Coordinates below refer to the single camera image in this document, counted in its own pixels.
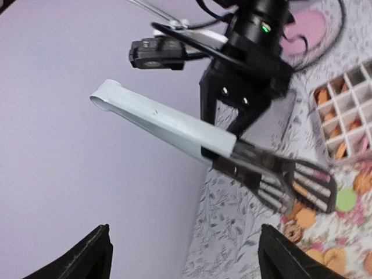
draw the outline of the tablecloth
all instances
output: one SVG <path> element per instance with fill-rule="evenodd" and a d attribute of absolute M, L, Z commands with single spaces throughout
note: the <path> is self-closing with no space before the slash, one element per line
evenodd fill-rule
<path fill-rule="evenodd" d="M 247 141 L 285 156 L 296 156 L 324 164 L 324 148 L 319 127 L 313 124 L 314 110 L 309 94 L 315 87 L 372 57 L 372 1 L 345 0 L 346 30 L 341 43 L 319 64 L 295 75 L 291 93 L 280 100 L 293 110 L 288 115 L 275 103 L 244 135 Z M 327 19 L 326 37 L 305 59 L 322 51 L 338 31 L 341 14 L 337 0 L 311 6 Z M 291 58 L 296 63 L 301 58 Z M 221 105 L 217 124 L 226 127 L 235 111 Z M 249 191 L 210 169 L 202 188 L 194 233 L 184 269 L 184 278 L 260 278 L 257 258 L 262 224 L 279 226 L 281 216 L 273 214 Z M 359 278 L 351 274 L 349 278 Z"/>

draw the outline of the green led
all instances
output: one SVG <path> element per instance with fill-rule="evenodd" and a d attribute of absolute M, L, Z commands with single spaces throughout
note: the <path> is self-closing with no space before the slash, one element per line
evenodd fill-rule
<path fill-rule="evenodd" d="M 265 33 L 269 33 L 270 32 L 270 30 L 266 26 L 262 26 L 262 29 L 263 29 L 263 31 L 265 31 Z"/>

